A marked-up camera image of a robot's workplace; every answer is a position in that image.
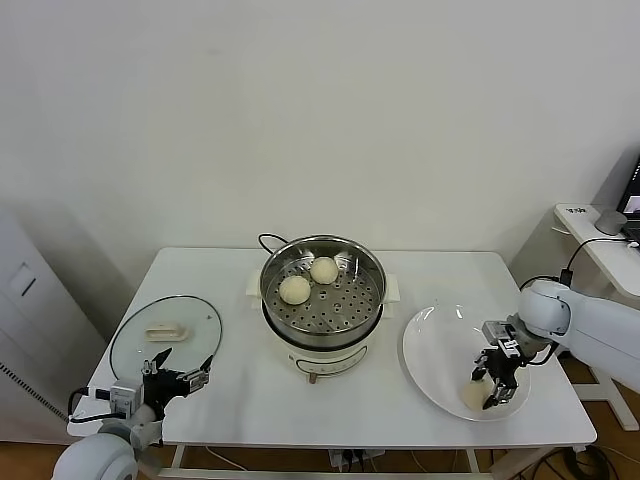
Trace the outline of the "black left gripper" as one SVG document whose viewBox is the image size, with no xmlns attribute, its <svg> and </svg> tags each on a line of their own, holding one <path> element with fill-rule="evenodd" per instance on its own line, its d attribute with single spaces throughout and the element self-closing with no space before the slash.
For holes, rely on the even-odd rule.
<svg viewBox="0 0 640 480">
<path fill-rule="evenodd" d="M 159 370 L 170 354 L 171 349 L 167 348 L 151 360 L 145 359 L 141 369 L 142 374 L 148 374 L 143 376 L 144 403 L 155 415 L 164 415 L 172 399 L 186 398 L 209 383 L 213 355 L 209 355 L 198 368 L 181 374 L 173 370 Z"/>
</svg>

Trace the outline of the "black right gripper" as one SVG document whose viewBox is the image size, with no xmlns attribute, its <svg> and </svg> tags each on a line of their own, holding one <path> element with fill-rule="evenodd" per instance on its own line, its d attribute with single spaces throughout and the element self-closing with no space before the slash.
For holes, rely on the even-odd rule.
<svg viewBox="0 0 640 480">
<path fill-rule="evenodd" d="M 475 360 L 472 382 L 480 382 L 489 375 L 495 386 L 482 404 L 483 410 L 507 404 L 517 391 L 515 372 L 522 366 L 519 350 L 506 353 L 502 348 L 485 348 Z"/>
</svg>

